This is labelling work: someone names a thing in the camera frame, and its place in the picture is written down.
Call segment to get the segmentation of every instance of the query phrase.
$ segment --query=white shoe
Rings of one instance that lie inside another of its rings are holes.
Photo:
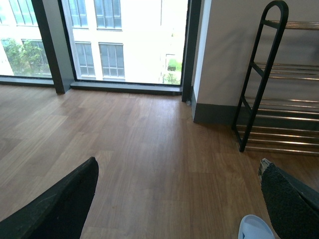
[[[247,215],[241,220],[238,239],[275,239],[275,236],[261,218]]]

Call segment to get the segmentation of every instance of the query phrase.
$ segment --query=wooden floor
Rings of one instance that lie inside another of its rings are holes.
[[[262,158],[319,191],[319,158],[237,150],[229,126],[195,124],[180,97],[0,86],[0,220],[90,156],[100,173],[83,239],[236,239],[269,225]]]

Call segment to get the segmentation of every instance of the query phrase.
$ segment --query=tree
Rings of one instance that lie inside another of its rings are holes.
[[[163,75],[163,84],[179,85],[180,80],[177,79],[175,74],[168,73]]]
[[[168,62],[168,71],[181,71],[181,62],[177,62],[176,59],[172,58]]]
[[[2,40],[3,48],[15,76],[39,76],[48,72],[49,66],[43,62],[42,49],[32,41],[26,40],[23,45],[14,39]]]

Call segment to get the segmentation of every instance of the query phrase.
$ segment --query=window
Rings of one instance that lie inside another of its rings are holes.
[[[75,43],[78,52],[81,76],[95,76],[90,43]]]
[[[6,17],[1,4],[0,4],[0,24],[6,24]]]
[[[68,0],[73,27],[87,27],[86,9],[84,0]]]
[[[103,77],[124,78],[123,45],[100,43]]]
[[[22,40],[23,47],[29,53],[29,63],[33,75],[42,77],[51,76],[48,59],[44,51],[44,46],[40,40]]]
[[[94,0],[98,28],[121,29],[120,0]]]
[[[17,25],[37,26],[31,0],[10,0]]]

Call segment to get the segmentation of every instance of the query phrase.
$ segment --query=black metal frame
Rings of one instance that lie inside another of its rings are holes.
[[[276,23],[266,20],[266,16],[267,16],[268,11],[274,6],[277,6],[280,9],[280,12],[281,12],[280,21],[276,22]],[[265,91],[265,87],[266,87],[266,84],[267,84],[267,81],[268,81],[268,78],[269,78],[269,75],[270,75],[270,71],[271,71],[271,69],[273,67],[274,60],[275,60],[278,48],[279,48],[282,36],[284,34],[284,30],[285,30],[285,27],[286,27],[286,24],[287,24],[287,21],[288,21],[288,15],[289,15],[288,5],[282,0],[275,0],[275,1],[272,1],[271,3],[269,3],[266,6],[266,8],[265,8],[265,10],[264,10],[264,12],[262,14],[262,17],[261,17],[261,20],[260,20],[260,23],[259,23],[259,28],[258,28],[258,31],[257,31],[257,36],[256,36],[256,39],[255,39],[253,52],[251,54],[251,58],[250,58],[250,61],[249,61],[249,66],[248,66],[248,70],[247,70],[247,73],[246,73],[245,82],[244,82],[243,89],[242,89],[242,92],[241,92],[241,95],[240,95],[240,99],[239,99],[239,102],[238,102],[238,106],[237,106],[236,114],[235,114],[235,117],[234,117],[234,121],[233,121],[233,124],[232,124],[232,129],[235,131],[236,136],[237,136],[238,141],[239,141],[239,145],[240,145],[239,146],[239,151],[240,152],[243,152],[245,150],[245,147],[246,147],[246,144],[247,144],[247,141],[248,141],[248,137],[249,137],[250,131],[252,129],[252,126],[253,126],[253,123],[255,121],[255,117],[256,117],[256,114],[257,114],[257,111],[258,111],[258,108],[259,108],[260,101],[261,101],[263,93]],[[268,60],[267,60],[265,69],[262,70],[254,62],[254,60],[255,60],[258,44],[259,44],[259,41],[260,41],[260,37],[261,37],[261,33],[262,33],[264,25],[276,28],[277,32],[276,32],[276,35],[275,35],[275,38],[274,38],[274,41],[273,41],[273,45],[272,45],[271,51],[270,51],[269,56],[268,56]],[[249,81],[249,77],[250,77],[250,73],[251,73],[252,68],[262,77],[260,85],[259,85],[259,89],[258,89],[258,92],[257,92],[257,95],[256,95],[256,98],[255,98],[255,102],[254,102],[253,108],[251,108],[249,106],[249,104],[247,103],[247,101],[245,99],[245,92],[246,92],[246,89],[247,89],[247,85],[248,85],[248,81]],[[249,120],[247,122],[246,130],[245,130],[245,133],[243,135],[243,138],[240,137],[240,134],[239,134],[238,129],[237,129],[237,120],[238,120],[238,116],[239,116],[239,112],[240,112],[240,109],[242,107],[242,104],[244,104],[245,108],[249,112]]]

